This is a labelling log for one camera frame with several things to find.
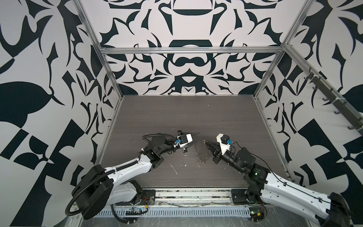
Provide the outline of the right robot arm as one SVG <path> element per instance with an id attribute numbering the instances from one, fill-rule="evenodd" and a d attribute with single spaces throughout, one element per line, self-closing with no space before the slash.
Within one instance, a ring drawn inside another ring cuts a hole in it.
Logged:
<path id="1" fill-rule="evenodd" d="M 246 148 L 233 153 L 230 144 L 212 141 L 204 144 L 216 164 L 222 160 L 244 176 L 250 201 L 279 206 L 321 227 L 350 226 L 352 212 L 340 194 L 319 193 L 292 183 L 256 163 L 257 156 Z"/>

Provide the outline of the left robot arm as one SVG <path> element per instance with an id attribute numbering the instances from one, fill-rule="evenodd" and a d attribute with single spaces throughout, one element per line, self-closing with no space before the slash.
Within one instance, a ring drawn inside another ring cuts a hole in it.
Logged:
<path id="1" fill-rule="evenodd" d="M 165 153 L 172 154 L 179 149 L 187 152 L 196 143 L 196 135 L 196 132 L 182 130 L 177 136 L 166 133 L 143 135 L 147 144 L 136 158 L 111 167 L 93 166 L 72 191 L 72 199 L 65 209 L 66 216 L 81 214 L 83 219 L 90 219 L 105 206 L 113 207 L 120 202 L 138 203 L 144 191 L 134 177 L 159 167 Z"/>

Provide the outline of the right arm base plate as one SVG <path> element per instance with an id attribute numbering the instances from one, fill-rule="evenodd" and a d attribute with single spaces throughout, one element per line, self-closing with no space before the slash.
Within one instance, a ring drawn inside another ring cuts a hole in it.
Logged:
<path id="1" fill-rule="evenodd" d="M 256 202 L 251 200 L 247 193 L 246 189 L 232 189 L 231 190 L 231 196 L 232 196 L 232 202 L 235 205 L 253 205 Z"/>

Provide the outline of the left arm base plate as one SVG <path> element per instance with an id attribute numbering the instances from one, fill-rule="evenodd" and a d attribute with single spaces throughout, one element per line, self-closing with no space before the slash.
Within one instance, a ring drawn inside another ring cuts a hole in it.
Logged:
<path id="1" fill-rule="evenodd" d="M 130 202 L 125 202 L 126 205 L 151 205 L 155 202 L 156 190 L 144 190 L 137 193 L 136 197 Z"/>

